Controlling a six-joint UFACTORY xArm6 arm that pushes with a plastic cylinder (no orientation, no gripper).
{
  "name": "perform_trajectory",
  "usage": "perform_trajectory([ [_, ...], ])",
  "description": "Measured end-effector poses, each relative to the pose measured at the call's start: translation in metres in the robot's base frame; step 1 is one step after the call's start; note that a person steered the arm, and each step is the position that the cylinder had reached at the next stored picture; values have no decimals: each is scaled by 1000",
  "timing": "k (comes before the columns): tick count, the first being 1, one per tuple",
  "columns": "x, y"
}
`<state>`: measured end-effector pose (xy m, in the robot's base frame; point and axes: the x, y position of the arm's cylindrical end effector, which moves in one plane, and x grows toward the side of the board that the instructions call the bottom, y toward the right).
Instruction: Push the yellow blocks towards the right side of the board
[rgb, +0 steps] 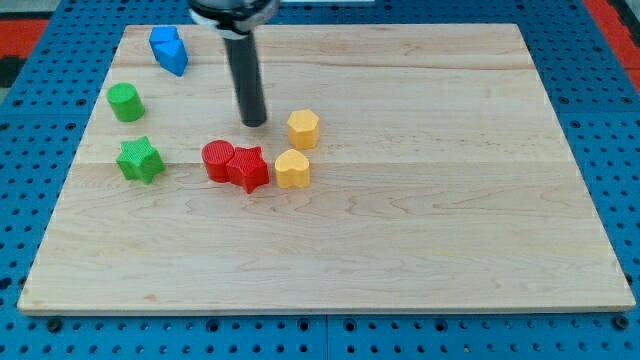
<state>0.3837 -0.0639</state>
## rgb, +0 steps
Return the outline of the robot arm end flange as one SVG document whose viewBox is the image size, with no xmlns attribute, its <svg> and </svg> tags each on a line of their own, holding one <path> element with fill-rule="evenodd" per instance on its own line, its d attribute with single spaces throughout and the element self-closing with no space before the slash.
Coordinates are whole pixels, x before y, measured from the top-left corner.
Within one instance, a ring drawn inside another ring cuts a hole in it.
<svg viewBox="0 0 640 360">
<path fill-rule="evenodd" d="M 237 40 L 266 24 L 279 10 L 280 0 L 188 0 L 193 21 Z"/>
</svg>

